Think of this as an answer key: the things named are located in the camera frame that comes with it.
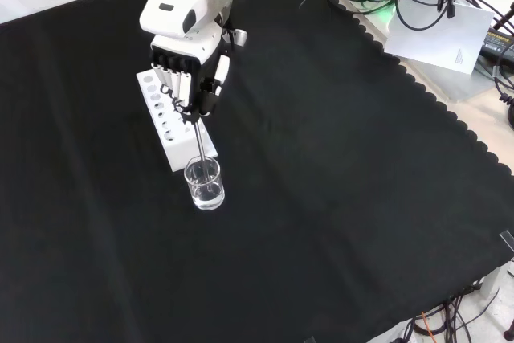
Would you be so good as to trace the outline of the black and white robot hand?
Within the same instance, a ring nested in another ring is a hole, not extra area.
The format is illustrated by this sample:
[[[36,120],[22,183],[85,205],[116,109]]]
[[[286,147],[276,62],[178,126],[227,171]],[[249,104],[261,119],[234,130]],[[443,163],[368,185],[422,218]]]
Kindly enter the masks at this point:
[[[230,70],[233,0],[148,0],[141,28],[153,35],[150,61],[182,120],[214,112]]]

